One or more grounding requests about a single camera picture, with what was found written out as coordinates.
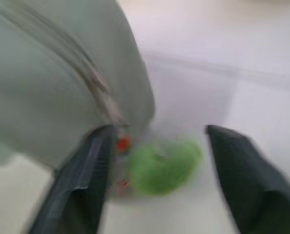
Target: gray cloth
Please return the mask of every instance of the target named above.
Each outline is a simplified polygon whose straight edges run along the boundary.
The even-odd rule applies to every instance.
[[[153,116],[153,93],[117,3],[29,2],[89,54],[136,138]],[[0,142],[12,152],[26,153],[57,168],[88,130],[103,124],[75,70],[0,14]]]

